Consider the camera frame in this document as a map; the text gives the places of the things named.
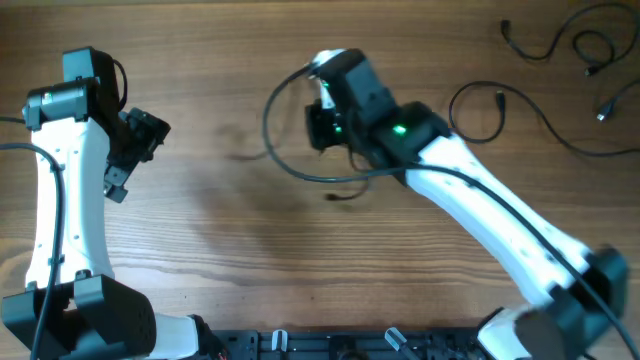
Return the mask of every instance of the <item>wooden table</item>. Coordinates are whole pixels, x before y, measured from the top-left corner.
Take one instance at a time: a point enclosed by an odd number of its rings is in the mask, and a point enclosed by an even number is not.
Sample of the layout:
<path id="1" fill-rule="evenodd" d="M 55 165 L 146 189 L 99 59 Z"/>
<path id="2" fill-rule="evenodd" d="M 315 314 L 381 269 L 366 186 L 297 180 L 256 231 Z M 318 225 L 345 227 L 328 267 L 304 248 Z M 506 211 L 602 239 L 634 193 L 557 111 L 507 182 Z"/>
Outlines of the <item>wooden table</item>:
<path id="1" fill-rule="evenodd" d="M 259 116 L 285 76 L 327 48 L 357 47 L 399 102 L 420 100 L 443 117 L 462 84 L 497 80 L 530 95 L 573 141 L 638 145 L 640 105 L 630 95 L 607 124 L 594 104 L 638 75 L 637 49 L 594 78 L 563 38 L 548 63 L 510 50 L 499 22 L 542 52 L 575 7 L 556 0 L 271 2 L 8 7 L 0 9 L 0 114 L 19 116 L 30 89 L 62 81 L 61 54 L 86 45 L 120 60 L 129 103 L 172 131 L 156 159 L 137 168 L 124 203 L 107 201 L 107 244 L 117 279 L 156 311 L 200 314 L 215 329 L 422 329 L 475 325 L 523 301 L 498 263 L 430 201 L 391 178 L 351 202 L 327 202 L 358 184 L 290 177 L 271 160 L 237 161 L 263 150 Z M 628 21 L 603 12 L 576 27 L 604 28 L 623 44 Z M 287 124 L 280 153 L 314 174 L 348 174 L 342 150 L 311 150 L 300 81 L 274 109 Z M 457 109 L 469 135 L 488 135 L 493 91 L 471 91 Z M 0 124 L 0 143 L 28 141 Z M 610 148 L 580 142 L 595 149 Z M 640 342 L 640 158 L 587 159 L 559 145 L 531 109 L 507 94 L 503 135 L 470 146 L 516 194 L 592 248 L 612 244 L 629 262 L 625 323 Z M 35 233 L 33 155 L 0 153 L 0 295 L 22 291 Z M 0 327 L 0 358 L 27 351 Z M 593 354 L 627 358 L 611 331 Z"/>

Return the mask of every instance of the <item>green light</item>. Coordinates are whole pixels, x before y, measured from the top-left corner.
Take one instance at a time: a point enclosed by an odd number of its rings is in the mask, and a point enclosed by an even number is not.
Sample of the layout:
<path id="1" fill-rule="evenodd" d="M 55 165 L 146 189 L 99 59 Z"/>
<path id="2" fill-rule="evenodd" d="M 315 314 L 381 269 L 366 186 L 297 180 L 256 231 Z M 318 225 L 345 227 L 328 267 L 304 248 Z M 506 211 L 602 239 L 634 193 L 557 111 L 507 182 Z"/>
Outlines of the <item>green light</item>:
<path id="1" fill-rule="evenodd" d="M 407 128 L 403 125 L 396 125 L 393 127 L 393 132 L 397 135 L 404 135 L 407 132 Z"/>

